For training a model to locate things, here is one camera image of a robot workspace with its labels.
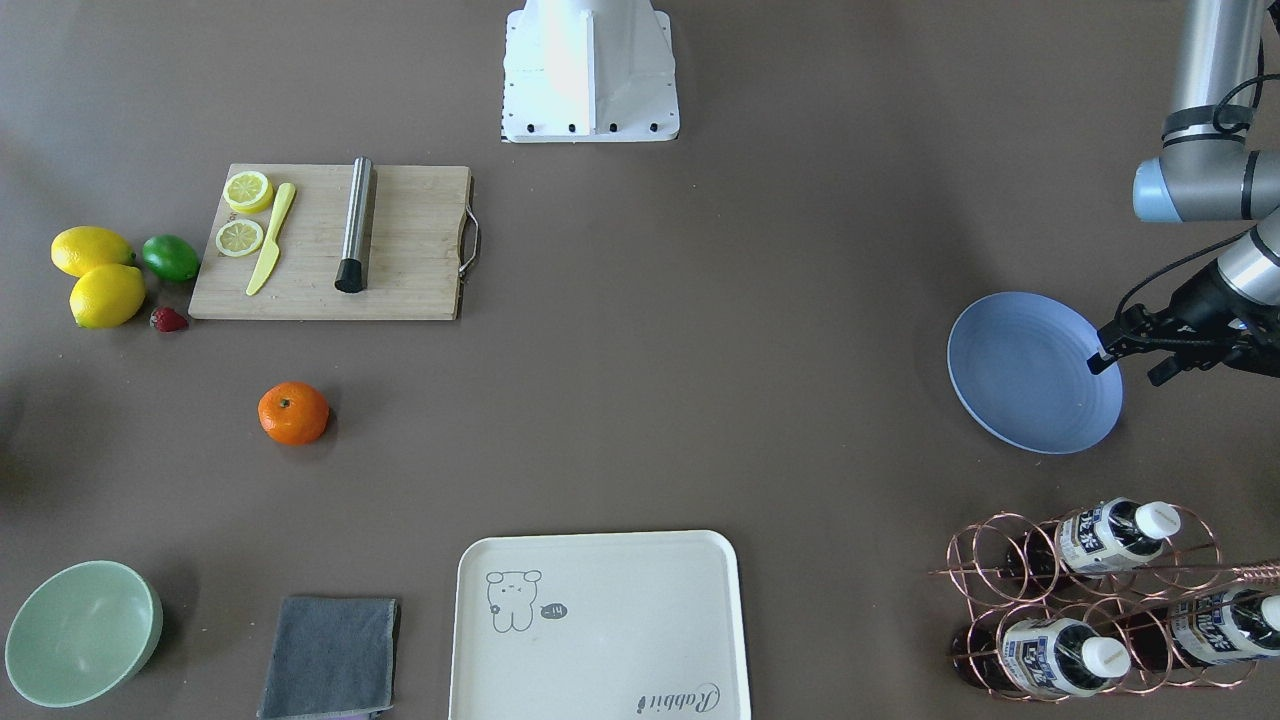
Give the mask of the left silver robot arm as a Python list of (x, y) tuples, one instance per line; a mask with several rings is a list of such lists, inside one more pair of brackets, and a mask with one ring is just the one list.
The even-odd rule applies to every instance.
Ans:
[(1192, 1), (1158, 156), (1135, 170), (1132, 201), (1148, 223), (1247, 222), (1213, 246), (1216, 259), (1180, 284), (1166, 307), (1125, 295), (1088, 359), (1098, 375), (1116, 361), (1161, 352), (1161, 386), (1219, 365), (1275, 377), (1279, 348), (1279, 160), (1252, 150), (1263, 85), (1262, 33), (1275, 1)]

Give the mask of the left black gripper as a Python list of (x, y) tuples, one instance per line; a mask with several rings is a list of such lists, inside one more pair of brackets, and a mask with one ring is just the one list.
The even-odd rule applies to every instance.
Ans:
[(1121, 305), (1098, 331), (1098, 340), (1100, 347), (1087, 359), (1093, 375), (1102, 375), (1121, 357), (1166, 352), (1167, 357), (1147, 372), (1153, 387), (1185, 370), (1207, 372), (1219, 365), (1279, 377), (1277, 306), (1236, 292), (1215, 263), (1180, 286), (1162, 310)]

